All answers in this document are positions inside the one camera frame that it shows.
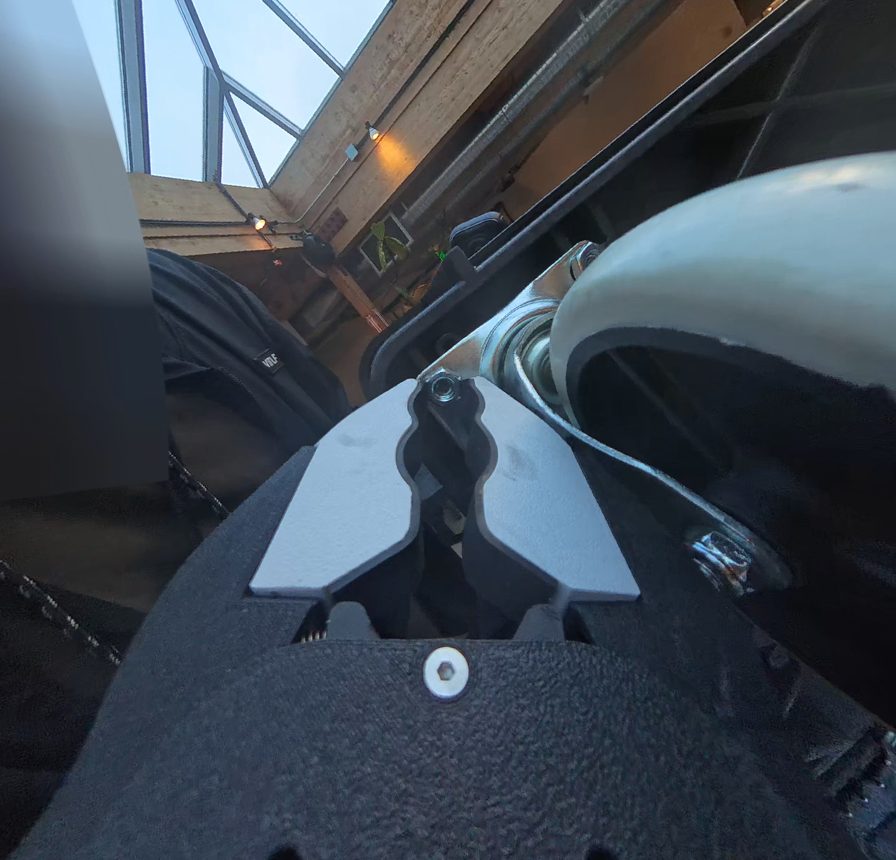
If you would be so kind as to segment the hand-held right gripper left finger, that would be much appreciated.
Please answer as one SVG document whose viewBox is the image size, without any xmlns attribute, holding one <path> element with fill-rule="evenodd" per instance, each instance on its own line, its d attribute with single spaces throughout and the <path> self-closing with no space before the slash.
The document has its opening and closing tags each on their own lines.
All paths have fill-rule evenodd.
<svg viewBox="0 0 896 860">
<path fill-rule="evenodd" d="M 405 461 L 419 392 L 406 380 L 319 440 L 252 576 L 252 596 L 356 602 L 381 636 L 407 635 L 422 577 L 420 488 Z"/>
</svg>

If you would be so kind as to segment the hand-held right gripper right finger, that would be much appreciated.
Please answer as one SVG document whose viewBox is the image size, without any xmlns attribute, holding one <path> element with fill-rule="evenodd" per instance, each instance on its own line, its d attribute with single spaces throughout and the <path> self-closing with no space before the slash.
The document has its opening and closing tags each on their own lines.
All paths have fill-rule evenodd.
<svg viewBox="0 0 896 860">
<path fill-rule="evenodd" d="M 512 636 L 527 612 L 627 603 L 641 590 L 573 450 L 483 377 L 462 380 L 473 478 L 462 567 L 476 634 Z"/>
</svg>

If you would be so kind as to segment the black fabric bag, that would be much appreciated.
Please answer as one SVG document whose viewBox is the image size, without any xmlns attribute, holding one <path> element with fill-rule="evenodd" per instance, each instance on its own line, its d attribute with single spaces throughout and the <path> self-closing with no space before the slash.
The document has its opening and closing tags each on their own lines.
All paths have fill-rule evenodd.
<svg viewBox="0 0 896 860">
<path fill-rule="evenodd" d="M 246 287 L 146 251 L 171 451 L 228 510 L 353 407 L 340 379 Z"/>
</svg>

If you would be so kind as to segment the green leafy plant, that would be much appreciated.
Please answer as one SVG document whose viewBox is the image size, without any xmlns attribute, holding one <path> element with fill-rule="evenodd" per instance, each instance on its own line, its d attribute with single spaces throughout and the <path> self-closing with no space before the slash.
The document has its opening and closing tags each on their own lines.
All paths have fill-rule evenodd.
<svg viewBox="0 0 896 860">
<path fill-rule="evenodd" d="M 407 241 L 397 234 L 398 228 L 390 225 L 384 218 L 371 225 L 371 236 L 375 241 L 375 265 L 380 273 L 385 273 L 396 261 L 403 261 L 409 256 Z"/>
</svg>

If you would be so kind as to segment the black rounded device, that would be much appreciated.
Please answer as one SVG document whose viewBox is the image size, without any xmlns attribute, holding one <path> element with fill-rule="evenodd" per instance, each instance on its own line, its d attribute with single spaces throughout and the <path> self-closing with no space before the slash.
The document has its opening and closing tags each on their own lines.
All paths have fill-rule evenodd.
<svg viewBox="0 0 896 860">
<path fill-rule="evenodd" d="M 458 248 L 472 259 L 508 227 L 509 221 L 498 211 L 488 211 L 454 227 L 449 237 L 451 249 Z"/>
</svg>

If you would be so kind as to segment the grey caster wheel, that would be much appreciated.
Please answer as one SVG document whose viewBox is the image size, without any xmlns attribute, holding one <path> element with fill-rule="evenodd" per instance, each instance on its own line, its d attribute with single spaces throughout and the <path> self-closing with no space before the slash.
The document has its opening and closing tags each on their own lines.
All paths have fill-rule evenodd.
<svg viewBox="0 0 896 860">
<path fill-rule="evenodd" d="M 894 153 L 697 195 L 557 261 L 420 373 L 483 376 L 675 496 L 743 594 L 894 546 Z"/>
</svg>

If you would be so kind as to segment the grey ceiling pipe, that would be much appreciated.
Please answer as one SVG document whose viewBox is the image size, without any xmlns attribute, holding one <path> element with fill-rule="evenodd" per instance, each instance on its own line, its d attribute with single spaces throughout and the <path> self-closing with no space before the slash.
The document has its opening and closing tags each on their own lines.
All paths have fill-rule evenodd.
<svg viewBox="0 0 896 860">
<path fill-rule="evenodd" d="M 681 0 L 599 0 L 580 16 L 573 31 L 521 84 L 487 124 L 431 185 L 409 205 L 402 224 L 418 227 L 424 218 L 475 170 L 447 209 L 462 203 L 504 159 L 581 91 L 608 70 L 629 40 Z"/>
</svg>

